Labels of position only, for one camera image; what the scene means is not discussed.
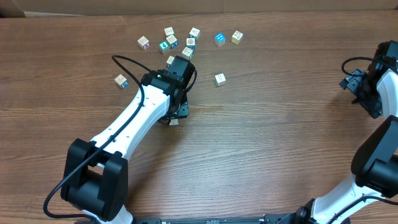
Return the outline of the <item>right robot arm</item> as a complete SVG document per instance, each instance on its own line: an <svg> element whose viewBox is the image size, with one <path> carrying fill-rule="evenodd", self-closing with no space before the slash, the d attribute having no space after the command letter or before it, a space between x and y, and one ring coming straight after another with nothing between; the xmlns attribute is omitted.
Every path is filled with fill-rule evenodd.
<svg viewBox="0 0 398 224"><path fill-rule="evenodd" d="M342 89L382 124L359 147L351 175L328 194L312 199L280 223L350 223L350 216L373 202L394 205L397 195L397 42L378 45L367 70L347 72Z"/></svg>

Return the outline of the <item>yellow wooden block S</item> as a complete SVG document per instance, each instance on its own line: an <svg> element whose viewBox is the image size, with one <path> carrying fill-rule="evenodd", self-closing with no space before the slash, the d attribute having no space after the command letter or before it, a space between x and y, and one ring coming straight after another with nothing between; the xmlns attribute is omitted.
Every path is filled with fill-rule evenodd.
<svg viewBox="0 0 398 224"><path fill-rule="evenodd" d="M170 125L170 126L179 125L178 119L171 119L170 122L169 122L169 125Z"/></svg>

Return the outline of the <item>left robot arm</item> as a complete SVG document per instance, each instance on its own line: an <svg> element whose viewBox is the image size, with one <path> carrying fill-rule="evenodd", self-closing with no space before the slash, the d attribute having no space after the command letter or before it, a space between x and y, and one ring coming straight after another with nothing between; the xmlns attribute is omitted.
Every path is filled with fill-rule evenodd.
<svg viewBox="0 0 398 224"><path fill-rule="evenodd" d="M134 99L107 129L88 142L76 139L70 145L61 198L82 210L88 223L133 222L125 207L129 159L156 122L185 110L196 78L196 70L145 74Z"/></svg>

